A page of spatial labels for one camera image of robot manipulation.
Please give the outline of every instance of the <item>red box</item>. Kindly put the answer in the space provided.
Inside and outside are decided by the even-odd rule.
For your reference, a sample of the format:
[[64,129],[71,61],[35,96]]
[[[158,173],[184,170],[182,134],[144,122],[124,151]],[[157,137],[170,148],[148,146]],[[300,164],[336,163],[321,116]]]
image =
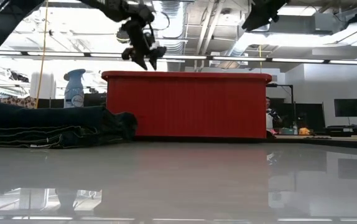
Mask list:
[[103,72],[107,108],[133,113],[137,136],[265,138],[264,73]]

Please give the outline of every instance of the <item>person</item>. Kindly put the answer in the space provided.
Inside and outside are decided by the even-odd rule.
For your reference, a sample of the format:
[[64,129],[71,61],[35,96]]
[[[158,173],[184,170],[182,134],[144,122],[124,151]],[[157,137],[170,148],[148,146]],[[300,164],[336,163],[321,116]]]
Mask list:
[[281,117],[278,115],[277,111],[270,108],[271,106],[271,99],[266,97],[266,128],[267,134],[275,134],[273,122],[282,122]]

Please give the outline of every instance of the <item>denim fabric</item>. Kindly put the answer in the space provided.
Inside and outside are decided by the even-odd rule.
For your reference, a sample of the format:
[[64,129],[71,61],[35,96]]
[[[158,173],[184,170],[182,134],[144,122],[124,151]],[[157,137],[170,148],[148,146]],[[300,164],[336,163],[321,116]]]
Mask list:
[[32,110],[0,103],[0,147],[88,147],[129,141],[136,128],[132,114],[103,106]]

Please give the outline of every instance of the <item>computer monitor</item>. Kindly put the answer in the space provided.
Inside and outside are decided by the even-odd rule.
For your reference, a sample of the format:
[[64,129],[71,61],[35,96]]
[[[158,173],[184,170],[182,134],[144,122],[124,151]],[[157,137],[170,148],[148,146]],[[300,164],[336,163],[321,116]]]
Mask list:
[[357,117],[357,99],[335,99],[336,117]]

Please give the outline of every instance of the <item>robotic arm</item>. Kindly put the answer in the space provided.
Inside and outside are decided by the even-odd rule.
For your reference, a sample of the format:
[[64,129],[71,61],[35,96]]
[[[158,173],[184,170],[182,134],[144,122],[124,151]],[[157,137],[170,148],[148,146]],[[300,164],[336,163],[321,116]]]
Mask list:
[[[144,57],[148,57],[156,70],[157,58],[163,57],[166,47],[155,47],[154,32],[151,22],[155,17],[144,4],[128,4],[125,0],[80,0],[81,2],[99,9],[114,22],[128,20],[122,25],[132,47],[122,53],[124,60],[132,59],[147,70]],[[5,0],[0,4],[0,46],[6,41],[18,24],[33,10],[40,7],[44,0]],[[149,25],[151,33],[144,33],[143,28]]]

